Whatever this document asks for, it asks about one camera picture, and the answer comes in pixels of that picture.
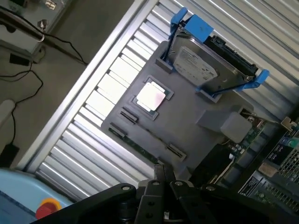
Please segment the silver CPU chip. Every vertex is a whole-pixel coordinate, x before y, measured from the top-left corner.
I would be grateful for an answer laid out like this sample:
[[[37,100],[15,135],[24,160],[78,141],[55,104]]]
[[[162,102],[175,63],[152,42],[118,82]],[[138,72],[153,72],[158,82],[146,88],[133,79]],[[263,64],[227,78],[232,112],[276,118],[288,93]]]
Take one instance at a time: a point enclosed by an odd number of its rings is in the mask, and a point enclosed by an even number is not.
[[[136,103],[148,112],[155,111],[166,98],[165,89],[156,82],[147,82],[136,96]]]

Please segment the red emergency stop button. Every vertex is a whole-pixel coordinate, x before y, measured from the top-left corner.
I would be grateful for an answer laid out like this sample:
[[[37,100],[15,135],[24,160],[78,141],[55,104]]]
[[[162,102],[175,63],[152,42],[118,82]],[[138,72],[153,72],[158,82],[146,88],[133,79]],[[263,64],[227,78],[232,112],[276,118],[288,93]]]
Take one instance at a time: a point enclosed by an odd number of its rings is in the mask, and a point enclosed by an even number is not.
[[[40,206],[36,210],[35,217],[41,219],[61,209],[62,205],[58,200],[54,198],[46,198],[42,200]]]

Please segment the green RAM stick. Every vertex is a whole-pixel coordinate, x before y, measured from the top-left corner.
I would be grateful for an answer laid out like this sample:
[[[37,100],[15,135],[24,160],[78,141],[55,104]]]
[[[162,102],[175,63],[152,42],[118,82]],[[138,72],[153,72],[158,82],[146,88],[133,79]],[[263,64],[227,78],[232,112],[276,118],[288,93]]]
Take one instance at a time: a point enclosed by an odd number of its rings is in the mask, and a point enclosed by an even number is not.
[[[120,134],[118,131],[116,131],[115,128],[111,128],[111,127],[108,130],[109,130],[109,132],[111,132],[112,134],[114,134],[115,136],[117,136],[121,141],[123,141],[124,143],[126,143],[128,146],[132,147],[135,151],[137,151],[139,154],[141,154],[143,157],[145,157],[146,159],[148,159],[152,163],[154,163],[154,164],[162,163],[162,162],[159,161],[158,158],[156,158],[154,155],[152,155],[149,152],[147,152],[144,148],[142,148],[136,142],[134,142],[133,140],[131,140],[125,134]]]

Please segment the green server motherboard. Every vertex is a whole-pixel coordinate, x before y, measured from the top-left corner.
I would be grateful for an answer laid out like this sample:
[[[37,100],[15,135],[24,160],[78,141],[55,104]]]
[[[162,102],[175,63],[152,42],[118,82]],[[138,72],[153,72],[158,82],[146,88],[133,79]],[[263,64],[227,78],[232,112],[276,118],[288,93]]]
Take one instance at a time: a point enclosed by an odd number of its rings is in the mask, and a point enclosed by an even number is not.
[[[299,117],[238,193],[299,216]]]

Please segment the green graphics card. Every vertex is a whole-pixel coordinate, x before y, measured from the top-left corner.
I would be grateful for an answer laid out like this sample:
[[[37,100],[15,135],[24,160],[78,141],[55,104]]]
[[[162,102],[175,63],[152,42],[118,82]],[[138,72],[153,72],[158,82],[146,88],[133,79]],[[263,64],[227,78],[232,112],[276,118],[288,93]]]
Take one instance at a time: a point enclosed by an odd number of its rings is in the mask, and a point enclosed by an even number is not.
[[[244,107],[229,113],[222,125],[232,130],[225,131],[222,141],[196,167],[189,181],[197,187],[208,183],[230,187],[233,181],[229,177],[239,176],[256,155],[248,149],[263,132],[265,124],[265,119]]]

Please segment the grey plastic parts rack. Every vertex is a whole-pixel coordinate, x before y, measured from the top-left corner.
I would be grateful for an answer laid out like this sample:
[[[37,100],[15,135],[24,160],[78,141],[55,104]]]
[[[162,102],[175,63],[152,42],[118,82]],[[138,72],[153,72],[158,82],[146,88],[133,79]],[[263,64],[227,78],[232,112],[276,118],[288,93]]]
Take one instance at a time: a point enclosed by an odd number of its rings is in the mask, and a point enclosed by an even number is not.
[[[229,113],[253,105],[234,91],[211,97],[196,88],[161,59],[167,42],[162,42],[107,118],[102,131],[121,146],[133,149],[109,132],[115,128],[164,164],[173,167],[179,180],[188,180],[212,148],[222,141],[222,125]],[[165,89],[166,98],[148,112],[136,103],[136,96],[147,82]]]

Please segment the black floor box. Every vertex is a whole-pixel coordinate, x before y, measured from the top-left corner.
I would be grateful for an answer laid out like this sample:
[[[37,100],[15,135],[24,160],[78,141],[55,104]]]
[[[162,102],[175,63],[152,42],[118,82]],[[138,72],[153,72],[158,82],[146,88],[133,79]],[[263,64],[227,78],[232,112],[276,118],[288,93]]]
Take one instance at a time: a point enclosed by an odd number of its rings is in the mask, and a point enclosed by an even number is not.
[[[9,168],[19,152],[19,148],[14,144],[5,145],[3,151],[0,154],[0,168]]]

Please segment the grey metal cabinet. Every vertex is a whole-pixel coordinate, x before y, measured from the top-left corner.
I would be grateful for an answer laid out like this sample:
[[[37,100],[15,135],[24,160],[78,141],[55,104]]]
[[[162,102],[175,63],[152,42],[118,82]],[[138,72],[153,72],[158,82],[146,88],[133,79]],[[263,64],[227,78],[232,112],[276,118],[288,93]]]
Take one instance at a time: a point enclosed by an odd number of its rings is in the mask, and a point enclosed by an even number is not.
[[[50,35],[73,1],[0,0],[0,49],[34,62],[45,46],[71,56]]]

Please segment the silver hard disk drive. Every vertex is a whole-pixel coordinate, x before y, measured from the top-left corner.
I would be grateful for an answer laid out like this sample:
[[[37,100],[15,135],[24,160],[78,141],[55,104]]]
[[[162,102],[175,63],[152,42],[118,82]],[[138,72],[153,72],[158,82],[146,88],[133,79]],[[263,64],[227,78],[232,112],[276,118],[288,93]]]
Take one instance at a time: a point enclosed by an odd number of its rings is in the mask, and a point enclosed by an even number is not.
[[[180,75],[209,93],[246,84],[258,70],[219,36],[199,42],[183,28],[175,33],[168,59]]]

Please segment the black power adapter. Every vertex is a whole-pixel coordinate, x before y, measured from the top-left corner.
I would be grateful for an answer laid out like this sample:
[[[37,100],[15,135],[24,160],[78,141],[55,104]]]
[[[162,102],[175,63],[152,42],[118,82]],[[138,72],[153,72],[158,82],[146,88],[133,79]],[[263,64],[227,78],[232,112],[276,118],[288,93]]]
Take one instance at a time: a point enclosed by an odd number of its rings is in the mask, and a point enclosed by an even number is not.
[[[10,64],[21,65],[21,66],[29,66],[30,60],[10,53],[9,63]]]

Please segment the light blue teach pendant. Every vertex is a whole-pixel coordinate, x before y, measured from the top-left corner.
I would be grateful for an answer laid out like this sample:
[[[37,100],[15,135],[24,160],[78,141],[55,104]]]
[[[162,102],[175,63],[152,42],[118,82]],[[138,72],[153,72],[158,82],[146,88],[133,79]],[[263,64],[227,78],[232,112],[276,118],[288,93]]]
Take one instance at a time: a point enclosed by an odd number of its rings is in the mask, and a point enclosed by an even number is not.
[[[62,209],[73,204],[34,175],[0,168],[0,224],[31,224],[46,198],[58,200]]]

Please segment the blue plastic disk caddy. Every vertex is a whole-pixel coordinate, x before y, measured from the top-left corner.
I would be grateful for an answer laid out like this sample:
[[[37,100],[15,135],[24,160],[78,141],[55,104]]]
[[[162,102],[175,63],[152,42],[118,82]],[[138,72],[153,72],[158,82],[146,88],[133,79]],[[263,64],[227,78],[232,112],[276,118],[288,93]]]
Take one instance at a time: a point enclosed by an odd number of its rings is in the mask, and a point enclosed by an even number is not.
[[[171,43],[174,39],[175,33],[180,28],[183,28],[185,31],[189,32],[199,42],[204,42],[208,38],[208,36],[214,36],[214,35],[212,35],[212,32],[214,30],[213,27],[211,27],[208,23],[206,23],[204,20],[202,20],[199,16],[194,14],[191,17],[189,17],[187,20],[184,20],[184,16],[187,14],[187,12],[188,12],[187,8],[183,7],[171,19],[170,35],[169,35],[169,39],[168,39],[168,44],[167,44],[165,52],[161,56],[161,59],[163,61],[165,61],[166,63],[168,63],[169,65],[171,65],[172,67],[173,67],[173,64],[168,59],[168,53],[169,53],[169,50],[171,47]],[[223,91],[218,91],[218,92],[214,92],[214,93],[209,93],[209,92],[205,91],[204,89],[197,87],[197,86],[196,86],[196,89],[198,91],[204,91],[212,97],[214,97],[218,94],[222,94],[227,91],[242,91],[244,89],[254,89],[254,88],[259,87],[261,84],[263,84],[265,82],[265,80],[268,78],[269,74],[270,74],[270,72],[268,70],[263,69],[260,73],[256,72],[256,78],[246,84],[237,86],[232,89],[225,89]]]

